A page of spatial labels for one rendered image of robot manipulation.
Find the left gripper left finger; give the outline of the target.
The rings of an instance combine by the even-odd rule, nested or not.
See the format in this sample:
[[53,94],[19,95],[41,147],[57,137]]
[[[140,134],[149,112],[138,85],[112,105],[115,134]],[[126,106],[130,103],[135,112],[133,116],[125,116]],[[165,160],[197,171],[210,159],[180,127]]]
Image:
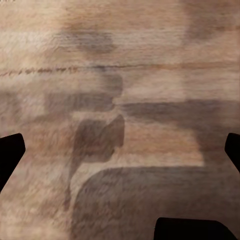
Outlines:
[[0,138],[0,192],[25,152],[25,142],[21,133]]

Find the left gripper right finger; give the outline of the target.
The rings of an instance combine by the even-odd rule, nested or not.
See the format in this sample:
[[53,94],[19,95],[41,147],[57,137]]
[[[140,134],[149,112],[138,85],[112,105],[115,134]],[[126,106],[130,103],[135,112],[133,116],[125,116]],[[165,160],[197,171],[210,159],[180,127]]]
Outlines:
[[240,172],[240,135],[229,133],[224,149],[228,157]]

